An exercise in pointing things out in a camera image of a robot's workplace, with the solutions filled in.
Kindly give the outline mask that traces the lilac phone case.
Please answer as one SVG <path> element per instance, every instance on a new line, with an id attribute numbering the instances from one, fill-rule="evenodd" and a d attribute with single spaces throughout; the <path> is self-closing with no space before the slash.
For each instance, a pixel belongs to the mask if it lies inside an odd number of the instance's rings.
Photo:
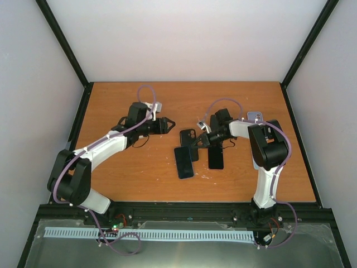
<path id="1" fill-rule="evenodd" d="M 263 121 L 263 115 L 258 111 L 249 111 L 247 112 L 247 120 L 250 121 Z"/>

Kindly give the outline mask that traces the black phone case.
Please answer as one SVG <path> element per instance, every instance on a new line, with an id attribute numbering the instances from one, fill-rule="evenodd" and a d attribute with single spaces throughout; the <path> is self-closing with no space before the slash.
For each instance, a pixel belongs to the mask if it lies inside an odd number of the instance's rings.
<path id="1" fill-rule="evenodd" d="M 187 146 L 190 149 L 192 162 L 199 160 L 198 148 L 195 145 L 196 139 L 196 131 L 193 128 L 180 131 L 180 144 L 181 146 Z"/>

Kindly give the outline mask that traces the blue-edged black smartphone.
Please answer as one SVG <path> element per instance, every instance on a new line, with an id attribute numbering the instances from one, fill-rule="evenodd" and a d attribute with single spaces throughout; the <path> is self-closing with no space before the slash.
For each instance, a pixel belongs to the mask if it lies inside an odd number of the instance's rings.
<path id="1" fill-rule="evenodd" d="M 175 163 L 179 179 L 187 179 L 194 176 L 194 170 L 190 155 L 190 149 L 187 146 L 174 148 Z"/>

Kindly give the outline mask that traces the light blue phone case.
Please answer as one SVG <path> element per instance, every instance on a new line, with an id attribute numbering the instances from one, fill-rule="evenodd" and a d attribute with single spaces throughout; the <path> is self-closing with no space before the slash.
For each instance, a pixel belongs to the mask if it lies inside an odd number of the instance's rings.
<path id="1" fill-rule="evenodd" d="M 253 160 L 253 167 L 258 170 L 259 169 L 259 166 L 257 165 L 257 163 L 255 162 L 254 158 L 252 158 Z"/>

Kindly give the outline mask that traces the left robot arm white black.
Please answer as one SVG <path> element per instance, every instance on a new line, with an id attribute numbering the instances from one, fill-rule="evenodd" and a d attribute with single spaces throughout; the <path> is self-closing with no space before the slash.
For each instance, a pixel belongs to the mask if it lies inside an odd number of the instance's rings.
<path id="1" fill-rule="evenodd" d="M 158 117 L 160 102 L 134 102 L 128 114 L 102 138 L 75 151 L 64 149 L 56 157 L 47 189 L 59 202 L 67 202 L 96 212 L 102 224 L 115 221 L 112 201 L 91 187 L 92 172 L 113 155 L 133 146 L 140 138 L 169 133 L 175 122 Z"/>

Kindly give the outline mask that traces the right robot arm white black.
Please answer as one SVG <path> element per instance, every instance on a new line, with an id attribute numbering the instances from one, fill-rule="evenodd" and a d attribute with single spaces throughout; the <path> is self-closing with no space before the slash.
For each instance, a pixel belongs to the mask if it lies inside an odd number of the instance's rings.
<path id="1" fill-rule="evenodd" d="M 191 148 L 208 149 L 231 138 L 247 138 L 253 159 L 258 165 L 258 180 L 250 203 L 250 219 L 262 225 L 274 216 L 279 176 L 291 157 L 291 143 L 275 119 L 234 119 L 224 108 L 214 114 L 214 126 L 200 121 L 202 134 L 189 143 Z"/>

